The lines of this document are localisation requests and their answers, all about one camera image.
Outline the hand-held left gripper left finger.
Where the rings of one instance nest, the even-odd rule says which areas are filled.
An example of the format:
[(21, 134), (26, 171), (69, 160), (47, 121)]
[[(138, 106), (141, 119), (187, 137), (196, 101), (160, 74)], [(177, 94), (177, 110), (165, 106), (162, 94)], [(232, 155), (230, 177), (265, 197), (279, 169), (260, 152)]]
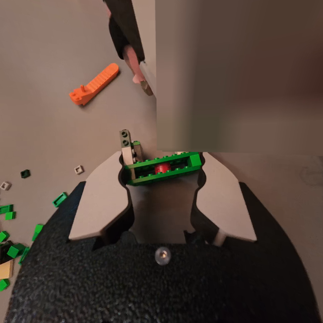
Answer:
[(88, 176), (69, 240), (99, 237), (105, 244), (115, 244), (132, 227), (134, 209), (123, 170), (122, 152), (117, 151)]

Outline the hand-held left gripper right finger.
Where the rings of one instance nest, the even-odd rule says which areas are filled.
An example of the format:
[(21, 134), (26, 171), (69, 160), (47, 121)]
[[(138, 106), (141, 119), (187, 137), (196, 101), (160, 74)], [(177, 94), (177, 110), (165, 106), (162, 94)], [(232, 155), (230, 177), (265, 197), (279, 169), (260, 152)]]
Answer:
[(191, 224), (208, 244), (220, 247), (226, 238), (256, 242), (257, 236), (236, 176), (209, 152), (200, 154)]

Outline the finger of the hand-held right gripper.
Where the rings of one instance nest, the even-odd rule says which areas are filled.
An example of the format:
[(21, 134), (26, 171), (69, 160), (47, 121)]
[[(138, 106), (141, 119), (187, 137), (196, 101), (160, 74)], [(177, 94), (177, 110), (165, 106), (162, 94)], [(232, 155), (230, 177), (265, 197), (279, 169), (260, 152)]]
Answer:
[(155, 0), (132, 0), (145, 59), (140, 69), (157, 96)]

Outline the green lego build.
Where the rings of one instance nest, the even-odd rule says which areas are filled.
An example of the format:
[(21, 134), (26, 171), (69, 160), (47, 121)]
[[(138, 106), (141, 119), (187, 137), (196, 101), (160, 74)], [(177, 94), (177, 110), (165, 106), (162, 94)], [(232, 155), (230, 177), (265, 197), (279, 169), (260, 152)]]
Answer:
[(177, 152), (161, 158), (144, 159), (140, 141), (132, 140), (130, 131), (119, 131), (121, 176), (129, 186), (138, 187), (195, 173), (202, 166), (199, 152)]

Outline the pile of lego pieces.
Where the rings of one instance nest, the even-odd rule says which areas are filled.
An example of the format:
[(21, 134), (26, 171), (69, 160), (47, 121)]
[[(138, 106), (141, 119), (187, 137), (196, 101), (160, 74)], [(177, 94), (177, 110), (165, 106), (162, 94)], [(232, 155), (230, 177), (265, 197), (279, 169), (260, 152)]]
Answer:
[[(74, 171), (77, 175), (80, 175), (84, 172), (84, 168), (82, 165), (79, 165), (74, 168)], [(1, 183), (1, 189), (4, 191), (9, 190), (11, 187), (11, 183), (7, 181), (3, 181)], [(59, 206), (68, 198), (68, 194), (66, 192), (61, 193), (53, 202), (55, 208), (59, 208)], [(3, 205), (1, 206), (1, 215), (5, 215), (5, 220), (13, 220), (15, 219), (16, 212), (13, 211), (13, 204), (9, 205)], [(33, 237), (32, 242), (36, 240), (40, 232), (42, 231), (44, 225), (37, 224)], [(7, 231), (1, 231), (0, 234), (1, 237), (1, 280), (0, 280), (0, 291), (4, 291), (10, 286), (10, 278), (12, 276), (13, 272), (13, 265), (14, 260), (18, 257), (20, 257), (20, 260), (18, 262), (19, 265), (22, 264), (22, 262), (25, 260), (30, 248), (18, 243), (13, 244), (11, 241), (9, 241), (10, 234)]]

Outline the person's right hand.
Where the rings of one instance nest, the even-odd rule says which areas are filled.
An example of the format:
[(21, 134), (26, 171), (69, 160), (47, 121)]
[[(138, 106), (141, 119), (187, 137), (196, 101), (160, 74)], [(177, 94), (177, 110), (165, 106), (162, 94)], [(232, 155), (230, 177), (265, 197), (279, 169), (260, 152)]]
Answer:
[(146, 95), (152, 96), (153, 91), (149, 86), (145, 76), (143, 75), (140, 66), (138, 57), (131, 45), (126, 45), (122, 52), (123, 60), (126, 62), (127, 66), (133, 73), (133, 82), (140, 85), (141, 89), (145, 92)]

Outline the orange brick separator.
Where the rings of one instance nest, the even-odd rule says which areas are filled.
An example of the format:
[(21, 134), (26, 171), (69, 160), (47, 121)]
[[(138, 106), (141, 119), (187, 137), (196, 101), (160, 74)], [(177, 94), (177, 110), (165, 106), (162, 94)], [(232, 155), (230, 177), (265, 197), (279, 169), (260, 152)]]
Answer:
[(109, 64), (93, 80), (86, 85), (74, 89), (69, 93), (71, 101), (80, 106), (85, 106), (119, 74), (119, 66), (116, 63)]

